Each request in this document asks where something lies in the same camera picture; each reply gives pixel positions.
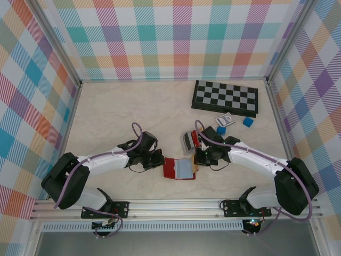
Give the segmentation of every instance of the beige surface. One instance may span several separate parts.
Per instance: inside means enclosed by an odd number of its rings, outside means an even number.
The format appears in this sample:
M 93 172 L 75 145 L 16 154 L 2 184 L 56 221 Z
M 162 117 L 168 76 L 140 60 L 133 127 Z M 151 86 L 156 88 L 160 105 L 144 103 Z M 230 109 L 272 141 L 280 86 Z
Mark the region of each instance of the beige surface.
M 263 81 L 225 81 L 259 88 L 259 114 L 251 128 L 244 117 L 227 128 L 227 134 L 249 146 L 277 157 L 285 152 L 272 114 Z M 180 136 L 194 129 L 194 121 L 217 128 L 220 113 L 191 109 L 194 81 L 123 82 L 84 84 L 66 152 L 93 155 L 135 139 L 131 123 L 138 122 L 159 140 L 164 156 L 183 158 Z M 133 166 L 141 171 L 142 166 Z M 138 174 L 129 169 L 113 170 L 88 181 L 116 199 L 172 199 L 239 197 L 250 186 L 267 185 L 271 180 L 240 165 L 230 164 L 214 172 L 199 167 L 196 180 L 163 177 L 162 167 Z

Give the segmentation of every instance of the blue cube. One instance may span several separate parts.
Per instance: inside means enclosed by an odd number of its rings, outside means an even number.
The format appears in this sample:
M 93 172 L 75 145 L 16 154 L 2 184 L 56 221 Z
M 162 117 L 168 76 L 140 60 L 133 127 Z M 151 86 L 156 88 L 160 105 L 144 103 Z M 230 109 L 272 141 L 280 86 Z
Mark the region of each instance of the blue cube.
M 251 118 L 247 117 L 247 118 L 244 119 L 243 125 L 245 125 L 245 126 L 250 128 L 250 126 L 252 125 L 253 122 L 254 121 Z
M 217 133 L 218 133 L 219 135 L 225 135 L 225 134 L 226 134 L 226 127 L 218 126 L 218 128 L 217 128 Z

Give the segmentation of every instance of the checkered board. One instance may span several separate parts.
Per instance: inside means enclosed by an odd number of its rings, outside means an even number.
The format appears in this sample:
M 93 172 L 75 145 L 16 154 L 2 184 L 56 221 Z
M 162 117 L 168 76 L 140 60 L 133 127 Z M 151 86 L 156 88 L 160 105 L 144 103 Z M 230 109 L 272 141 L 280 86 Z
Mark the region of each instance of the checkered board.
M 192 108 L 256 117 L 258 89 L 197 80 Z

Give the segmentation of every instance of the plaid backdrop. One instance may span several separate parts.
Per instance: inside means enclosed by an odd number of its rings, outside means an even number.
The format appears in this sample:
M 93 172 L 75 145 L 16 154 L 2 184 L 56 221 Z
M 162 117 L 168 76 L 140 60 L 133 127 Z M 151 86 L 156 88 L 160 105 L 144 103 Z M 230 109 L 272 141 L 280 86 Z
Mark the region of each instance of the plaid backdrop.
M 276 48 L 276 51 L 270 61 L 270 64 L 265 72 L 265 76 L 269 76 L 271 70 L 272 70 L 272 67 L 273 65 L 275 64 L 275 62 L 277 61 L 277 57 L 278 55 L 280 54 L 280 52 L 283 50 L 283 47 L 285 46 L 286 42 L 287 42 L 287 39 L 288 39 L 288 36 L 290 35 L 292 29 L 294 28 L 294 25 L 299 17 L 299 15 L 301 14 L 301 11 L 304 7 L 304 4 L 306 3 L 307 0 L 300 0 L 299 1 L 299 4 L 298 6 L 296 7 L 296 10 L 295 10 L 295 13 L 293 15 L 293 17 L 291 18 L 290 22 L 289 22 L 289 25 L 286 29 L 286 31 L 284 32 L 284 34 L 282 35 L 282 38 L 281 38 L 281 41 L 280 43 L 278 44 L 277 48 Z
M 272 84 L 297 157 L 320 187 L 341 255 L 341 1 L 320 0 Z
M 0 255 L 17 255 L 76 87 L 23 0 L 0 0 Z
M 92 80 L 263 77 L 298 3 L 40 0 L 80 77 Z

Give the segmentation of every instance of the black mounting bracket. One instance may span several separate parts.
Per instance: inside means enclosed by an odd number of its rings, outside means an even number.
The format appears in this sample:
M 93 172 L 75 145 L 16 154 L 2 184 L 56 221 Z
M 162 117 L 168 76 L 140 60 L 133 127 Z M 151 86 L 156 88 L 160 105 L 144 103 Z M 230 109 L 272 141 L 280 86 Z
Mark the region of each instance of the black mounting bracket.
M 271 210 L 266 207 L 260 209 L 251 209 L 249 213 L 246 213 L 240 207 L 240 200 L 224 200 L 220 203 L 221 209 L 224 211 L 224 217 L 270 217 Z
M 105 211 L 108 213 L 113 213 L 119 215 L 122 219 L 128 218 L 129 213 L 129 202 L 124 201 L 112 201 L 110 205 L 110 210 Z M 80 215 L 82 219 L 110 219 L 111 217 L 106 214 L 95 213 L 87 208 L 82 208 L 82 213 Z

